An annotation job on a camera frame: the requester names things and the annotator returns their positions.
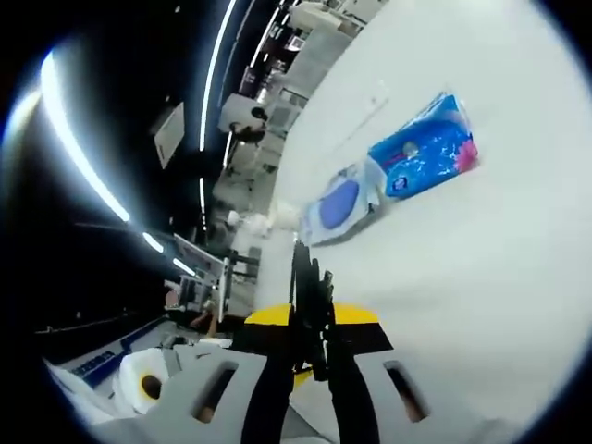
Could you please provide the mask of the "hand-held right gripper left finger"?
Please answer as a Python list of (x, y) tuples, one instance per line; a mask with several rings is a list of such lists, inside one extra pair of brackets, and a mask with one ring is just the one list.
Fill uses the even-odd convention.
[(289, 303), (253, 313), (229, 349), (182, 367), (147, 413), (94, 425), (99, 443), (278, 443), (293, 387)]

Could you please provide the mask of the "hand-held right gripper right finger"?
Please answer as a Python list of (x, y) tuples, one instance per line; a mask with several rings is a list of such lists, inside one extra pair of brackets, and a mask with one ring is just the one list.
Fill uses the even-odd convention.
[(327, 308), (327, 381), (343, 443), (501, 443), (487, 419), (434, 372), (395, 349), (375, 314)]

